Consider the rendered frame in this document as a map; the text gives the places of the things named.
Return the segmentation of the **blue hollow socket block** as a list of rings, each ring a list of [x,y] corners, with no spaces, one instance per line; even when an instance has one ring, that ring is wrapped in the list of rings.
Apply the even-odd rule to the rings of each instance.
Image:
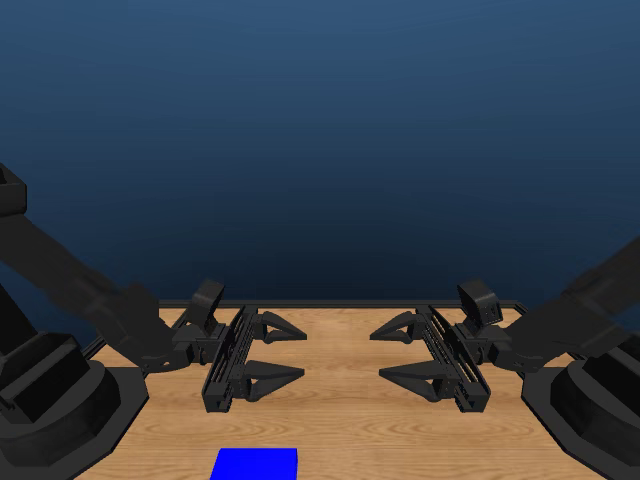
[[[221,448],[210,480],[297,480],[296,448]]]

